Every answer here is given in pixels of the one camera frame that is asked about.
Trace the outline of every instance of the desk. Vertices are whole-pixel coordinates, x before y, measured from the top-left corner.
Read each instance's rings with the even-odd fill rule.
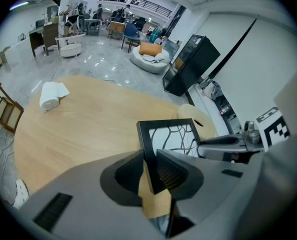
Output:
[[[46,55],[49,55],[48,47],[56,45],[55,38],[59,35],[59,24],[49,24],[36,28],[29,33],[30,46],[33,56],[35,57],[35,49],[45,45]]]
[[[110,25],[109,25],[109,30],[108,30],[107,38],[110,38],[112,36],[113,32],[118,32],[118,33],[121,33],[122,34],[121,35],[121,39],[120,39],[120,40],[122,40],[125,26],[126,26],[125,23],[111,21],[110,22]]]
[[[43,112],[41,92],[28,103],[14,137],[19,178],[35,192],[66,170],[91,161],[140,149],[136,123],[172,119],[178,106],[128,87],[85,76],[66,76],[70,94]],[[153,195],[146,173],[139,185],[148,218],[170,211],[168,190]]]
[[[95,23],[95,29],[94,29],[94,36],[99,35],[100,31],[100,25],[101,25],[101,20],[100,19],[85,19],[84,23],[86,24],[86,34],[89,34],[89,27],[91,23]]]

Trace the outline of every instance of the wooden chair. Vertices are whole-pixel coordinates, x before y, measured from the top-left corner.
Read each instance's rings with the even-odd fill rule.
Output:
[[[0,95],[0,124],[6,130],[15,133],[24,109],[8,96],[1,85],[0,83],[0,92],[2,92],[4,96]]]

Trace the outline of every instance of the glossy floor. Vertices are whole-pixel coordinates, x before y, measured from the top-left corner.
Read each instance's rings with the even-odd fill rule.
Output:
[[[56,50],[51,51],[49,56],[40,53],[27,63],[1,67],[0,83],[11,98],[25,109],[30,97],[51,78],[56,79],[70,75],[93,77],[92,73],[85,68],[86,66],[99,79],[111,79],[119,85],[177,105],[188,103],[185,95],[177,97],[164,91],[162,84],[164,73],[156,75],[138,68],[130,61],[128,45],[124,45],[123,49],[121,49],[121,45],[122,41],[108,39],[106,36],[84,36],[82,39],[83,52],[77,59],[58,59]],[[16,195],[15,181],[17,179],[14,154],[12,153],[13,139],[13,134],[10,135],[4,129],[0,131],[0,154],[2,152],[0,156],[0,193],[11,204]]]

